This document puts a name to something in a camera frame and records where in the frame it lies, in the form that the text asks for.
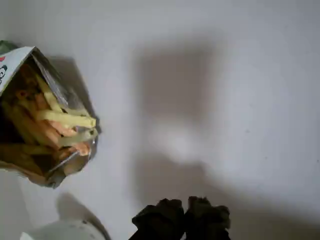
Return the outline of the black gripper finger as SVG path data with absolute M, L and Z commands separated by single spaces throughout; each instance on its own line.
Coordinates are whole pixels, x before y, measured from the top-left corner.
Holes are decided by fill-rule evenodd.
M 213 206 L 206 197 L 190 196 L 184 214 L 187 240 L 229 240 L 230 210 Z
M 180 240 L 185 233 L 182 201 L 164 198 L 156 205 L 147 205 L 132 223 L 137 230 L 131 240 Z

